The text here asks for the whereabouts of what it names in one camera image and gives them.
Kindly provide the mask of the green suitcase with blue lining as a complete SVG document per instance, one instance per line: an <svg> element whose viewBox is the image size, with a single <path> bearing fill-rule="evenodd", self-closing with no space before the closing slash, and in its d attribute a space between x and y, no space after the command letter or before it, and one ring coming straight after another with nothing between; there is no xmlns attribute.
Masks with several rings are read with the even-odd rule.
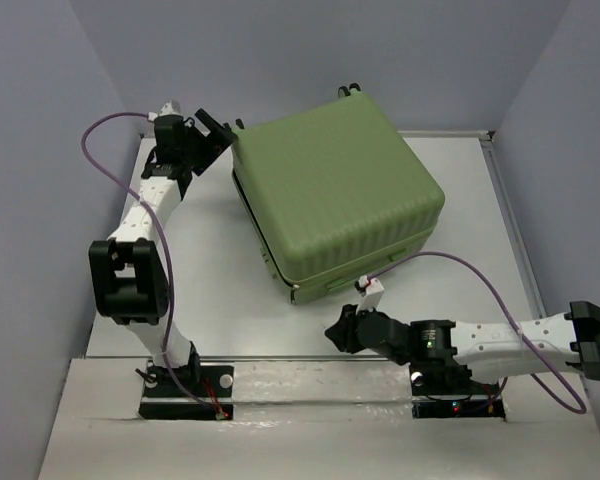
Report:
<svg viewBox="0 0 600 480"><path fill-rule="evenodd" d="M445 194L356 83L335 101L236 123L232 178L271 276L293 305L423 248Z"/></svg>

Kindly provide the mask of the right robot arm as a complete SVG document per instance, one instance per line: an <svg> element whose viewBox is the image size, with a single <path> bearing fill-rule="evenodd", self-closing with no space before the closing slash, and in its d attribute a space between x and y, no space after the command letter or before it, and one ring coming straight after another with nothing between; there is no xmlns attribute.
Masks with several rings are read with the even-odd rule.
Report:
<svg viewBox="0 0 600 480"><path fill-rule="evenodd" d="M600 307L588 301L516 327L451 320L402 323L378 310L346 305L325 335L341 352L370 350L408 366L417 395L459 395L477 384L551 371L600 381Z"/></svg>

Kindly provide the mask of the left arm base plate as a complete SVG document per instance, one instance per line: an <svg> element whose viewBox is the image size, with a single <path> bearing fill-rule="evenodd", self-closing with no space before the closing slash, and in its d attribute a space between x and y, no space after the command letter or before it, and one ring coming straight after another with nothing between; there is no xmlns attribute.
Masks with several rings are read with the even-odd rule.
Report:
<svg viewBox="0 0 600 480"><path fill-rule="evenodd" d="M151 362L135 369L142 379L138 415L145 420L229 421L234 418L234 365L211 363L201 366L200 378L184 367L176 369L181 389L166 369Z"/></svg>

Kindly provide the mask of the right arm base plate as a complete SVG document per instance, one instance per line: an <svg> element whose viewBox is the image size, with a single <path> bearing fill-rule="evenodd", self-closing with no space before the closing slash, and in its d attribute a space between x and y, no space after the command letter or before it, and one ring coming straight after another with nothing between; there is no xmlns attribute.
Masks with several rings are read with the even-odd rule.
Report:
<svg viewBox="0 0 600 480"><path fill-rule="evenodd" d="M480 383L468 376L468 370L410 366L414 419L505 419L501 384Z"/></svg>

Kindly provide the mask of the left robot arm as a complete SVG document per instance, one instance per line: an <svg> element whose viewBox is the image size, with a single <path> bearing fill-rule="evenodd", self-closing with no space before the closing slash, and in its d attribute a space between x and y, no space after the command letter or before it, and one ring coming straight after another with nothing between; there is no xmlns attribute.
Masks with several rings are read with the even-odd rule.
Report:
<svg viewBox="0 0 600 480"><path fill-rule="evenodd" d="M201 176L237 139L204 109L184 116L167 102L141 119L153 126L155 145L138 188L121 187L133 200L119 226L88 250L98 313L133 333L151 356L148 385L167 381L193 398L201 383L200 357L174 320L173 260L164 228L194 178Z"/></svg>

